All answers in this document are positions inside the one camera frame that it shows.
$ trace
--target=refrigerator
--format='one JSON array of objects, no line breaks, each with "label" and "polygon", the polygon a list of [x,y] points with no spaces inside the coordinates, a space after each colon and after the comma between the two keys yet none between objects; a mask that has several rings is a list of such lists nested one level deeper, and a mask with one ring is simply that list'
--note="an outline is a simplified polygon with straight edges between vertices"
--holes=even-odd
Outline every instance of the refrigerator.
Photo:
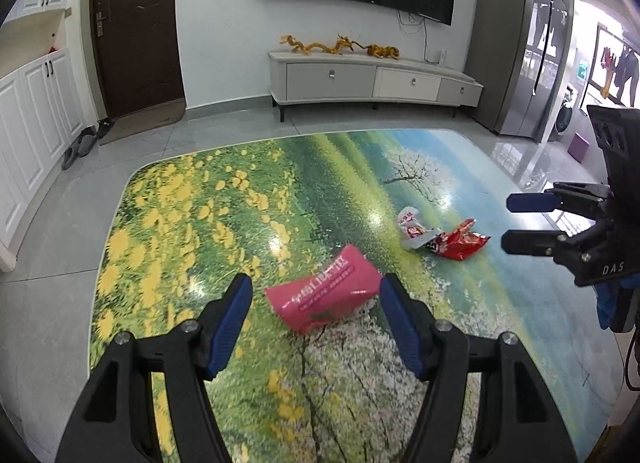
[{"label": "refrigerator", "polygon": [[566,30],[562,0],[477,0],[465,74],[484,89],[471,117],[495,134],[542,134]]}]

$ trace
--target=blue glove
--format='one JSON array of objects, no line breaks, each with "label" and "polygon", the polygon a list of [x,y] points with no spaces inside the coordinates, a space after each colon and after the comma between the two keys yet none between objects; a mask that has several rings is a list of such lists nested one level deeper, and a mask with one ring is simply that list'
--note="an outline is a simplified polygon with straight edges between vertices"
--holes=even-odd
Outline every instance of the blue glove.
[{"label": "blue glove", "polygon": [[616,304],[618,303],[618,289],[640,289],[640,273],[619,281],[610,281],[609,283],[599,283],[596,289],[596,313],[598,314],[598,322],[602,329],[607,329],[616,312]]}]

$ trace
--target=brown doormat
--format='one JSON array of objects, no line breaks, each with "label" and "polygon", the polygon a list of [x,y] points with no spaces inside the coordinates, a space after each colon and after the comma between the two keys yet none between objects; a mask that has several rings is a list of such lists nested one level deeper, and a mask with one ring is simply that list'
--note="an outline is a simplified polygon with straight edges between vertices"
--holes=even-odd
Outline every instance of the brown doormat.
[{"label": "brown doormat", "polygon": [[167,102],[159,106],[149,107],[118,118],[111,130],[100,140],[105,145],[117,139],[127,138],[146,130],[171,125],[179,122],[184,116],[187,104],[184,98]]}]

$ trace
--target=purple box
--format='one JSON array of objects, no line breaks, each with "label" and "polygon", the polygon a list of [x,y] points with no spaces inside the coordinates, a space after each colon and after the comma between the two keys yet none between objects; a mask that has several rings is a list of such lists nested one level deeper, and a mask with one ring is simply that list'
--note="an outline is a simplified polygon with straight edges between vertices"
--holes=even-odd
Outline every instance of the purple box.
[{"label": "purple box", "polygon": [[574,135],[574,139],[572,139],[571,141],[571,145],[569,145],[569,148],[567,149],[567,152],[571,154],[576,161],[582,163],[588,149],[589,142],[576,132]]}]

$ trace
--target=drawer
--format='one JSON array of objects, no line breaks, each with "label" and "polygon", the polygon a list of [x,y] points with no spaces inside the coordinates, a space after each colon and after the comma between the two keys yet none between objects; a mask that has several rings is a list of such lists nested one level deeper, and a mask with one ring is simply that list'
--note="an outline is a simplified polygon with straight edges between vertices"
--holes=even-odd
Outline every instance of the drawer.
[{"label": "drawer", "polygon": [[375,66],[287,64],[287,100],[371,98]]},{"label": "drawer", "polygon": [[375,96],[434,101],[438,96],[439,87],[440,77],[379,67],[376,73]]},{"label": "drawer", "polygon": [[443,78],[440,83],[437,101],[454,106],[478,107],[482,86]]}]

